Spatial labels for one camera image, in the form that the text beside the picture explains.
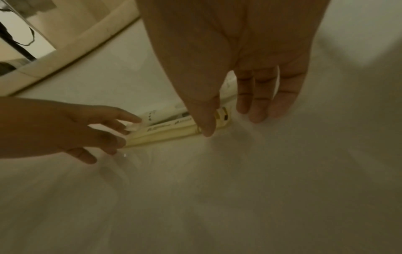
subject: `hand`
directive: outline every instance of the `hand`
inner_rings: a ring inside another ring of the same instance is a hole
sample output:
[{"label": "hand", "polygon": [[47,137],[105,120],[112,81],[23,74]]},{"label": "hand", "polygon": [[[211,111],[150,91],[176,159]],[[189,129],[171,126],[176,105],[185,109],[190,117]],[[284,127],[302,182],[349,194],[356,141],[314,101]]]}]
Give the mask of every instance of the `hand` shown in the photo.
[{"label": "hand", "polygon": [[215,130],[213,113],[229,70],[238,80],[237,111],[252,122],[288,111],[328,2],[137,0],[154,51],[205,136]]},{"label": "hand", "polygon": [[128,134],[118,120],[141,122],[139,117],[119,108],[0,97],[0,158],[65,152],[93,164],[96,158],[84,147],[115,154],[126,141],[88,125],[100,123]]}]

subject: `white countertop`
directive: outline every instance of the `white countertop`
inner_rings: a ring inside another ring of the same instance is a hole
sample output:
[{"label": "white countertop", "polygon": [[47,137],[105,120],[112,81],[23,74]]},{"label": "white countertop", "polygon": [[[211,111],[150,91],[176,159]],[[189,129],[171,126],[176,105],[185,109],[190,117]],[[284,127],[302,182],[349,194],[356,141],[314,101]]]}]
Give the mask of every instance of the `white countertop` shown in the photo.
[{"label": "white countertop", "polygon": [[[235,113],[210,139],[95,151],[93,166],[0,161],[0,253],[401,253],[402,18],[384,20],[402,4],[365,6],[332,4],[282,119]],[[386,18],[370,30],[369,13]],[[177,101],[141,21],[21,96],[134,113]]]}]

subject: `skin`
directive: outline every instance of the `skin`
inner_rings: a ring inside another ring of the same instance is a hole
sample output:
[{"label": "skin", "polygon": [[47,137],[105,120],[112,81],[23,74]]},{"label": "skin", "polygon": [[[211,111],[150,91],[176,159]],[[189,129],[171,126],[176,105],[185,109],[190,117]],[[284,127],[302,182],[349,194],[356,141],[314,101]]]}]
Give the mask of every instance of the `skin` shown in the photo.
[{"label": "skin", "polygon": [[0,119],[0,158],[64,152],[88,164],[97,159],[84,147],[97,147],[113,155],[126,145],[124,138],[89,124],[100,123],[127,135],[118,120],[141,122],[120,108],[12,97],[0,97]]},{"label": "skin", "polygon": [[302,88],[328,3],[137,0],[154,51],[205,136],[215,131],[213,113],[230,70],[238,79],[237,111],[250,121],[289,110]]}]

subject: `adult hand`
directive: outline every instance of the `adult hand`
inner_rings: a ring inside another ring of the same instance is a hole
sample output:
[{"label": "adult hand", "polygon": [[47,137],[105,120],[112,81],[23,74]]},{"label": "adult hand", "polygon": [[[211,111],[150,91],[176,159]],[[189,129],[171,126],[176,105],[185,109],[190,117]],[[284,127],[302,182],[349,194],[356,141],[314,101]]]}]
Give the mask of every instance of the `adult hand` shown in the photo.
[{"label": "adult hand", "polygon": [[100,123],[128,134],[118,120],[141,122],[137,116],[119,108],[0,97],[0,158],[65,152],[93,164],[96,158],[84,147],[97,147],[115,154],[126,141],[88,125]]},{"label": "adult hand", "polygon": [[[254,123],[285,114],[306,77],[329,0],[137,0],[167,76],[205,136],[229,70],[237,111]],[[274,96],[279,75],[280,86]]]}]

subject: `child's hand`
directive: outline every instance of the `child's hand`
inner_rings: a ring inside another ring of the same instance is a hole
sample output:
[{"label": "child's hand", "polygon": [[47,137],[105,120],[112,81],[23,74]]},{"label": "child's hand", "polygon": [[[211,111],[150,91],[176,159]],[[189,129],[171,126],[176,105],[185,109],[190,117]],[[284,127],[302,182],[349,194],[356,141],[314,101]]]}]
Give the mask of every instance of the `child's hand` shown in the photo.
[{"label": "child's hand", "polygon": [[0,158],[18,158],[65,152],[93,164],[96,158],[84,147],[115,154],[126,141],[89,124],[100,123],[122,134],[117,120],[141,119],[119,108],[0,97]]}]

